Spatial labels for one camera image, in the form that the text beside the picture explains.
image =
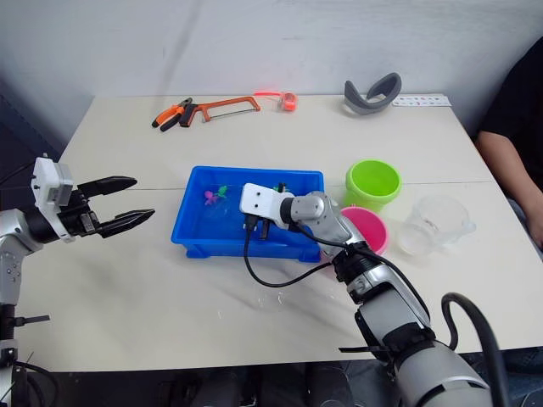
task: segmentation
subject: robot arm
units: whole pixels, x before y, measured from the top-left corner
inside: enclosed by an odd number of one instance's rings
[[[12,398],[23,394],[24,370],[14,366],[18,358],[14,329],[26,323],[47,321],[48,316],[15,318],[19,301],[23,258],[41,250],[43,244],[55,240],[73,242],[76,236],[99,234],[106,238],[132,229],[146,221],[153,209],[133,210],[101,223],[88,206],[89,198],[107,195],[131,187],[136,180],[124,176],[103,178],[77,186],[68,167],[51,159],[38,158],[31,187],[36,206],[21,212],[11,209],[0,212],[0,405],[27,405]]]
[[[492,405],[483,379],[435,340],[426,307],[411,284],[388,260],[369,250],[364,237],[326,193],[295,197],[246,184],[240,209],[283,229],[310,227],[338,280],[359,306],[355,321],[362,336],[375,357],[394,371],[406,405]]]

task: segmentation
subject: gray headband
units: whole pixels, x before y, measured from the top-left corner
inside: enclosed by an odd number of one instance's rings
[[[366,98],[360,96],[351,81],[346,81],[345,103],[357,114],[377,113],[386,108],[400,94],[400,90],[401,78],[395,72],[377,81],[367,92]],[[378,95],[384,95],[384,99],[377,102],[368,102],[368,100]]]

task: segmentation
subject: blue plastic tray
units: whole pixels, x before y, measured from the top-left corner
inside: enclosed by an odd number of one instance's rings
[[[324,191],[319,171],[253,170],[249,168],[194,167],[187,184],[176,224],[171,233],[173,243],[187,248],[187,257],[243,256],[244,214],[239,211],[241,191],[247,182],[264,187],[287,184],[294,195]],[[218,192],[227,186],[226,198],[205,205],[206,191]],[[249,255],[318,262],[317,244],[300,233],[284,231],[271,224],[268,239],[259,240],[261,226],[253,232]]]

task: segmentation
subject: green cup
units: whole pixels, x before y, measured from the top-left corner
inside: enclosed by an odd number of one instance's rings
[[[378,159],[365,159],[347,171],[345,206],[361,206],[378,212],[396,198],[401,189],[400,174]]]

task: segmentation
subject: orange-handled pliers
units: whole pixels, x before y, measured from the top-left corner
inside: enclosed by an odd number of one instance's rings
[[[166,109],[164,112],[159,114],[156,117],[156,119],[153,120],[153,123],[151,123],[151,126],[152,127],[158,127],[160,125],[160,130],[161,131],[166,131],[169,128],[173,127],[174,125],[179,123],[179,120],[181,119],[181,116],[183,115],[183,112],[185,111],[185,108],[192,101],[193,101],[192,98],[187,98],[187,99],[183,100],[179,104],[171,105],[168,109]]]

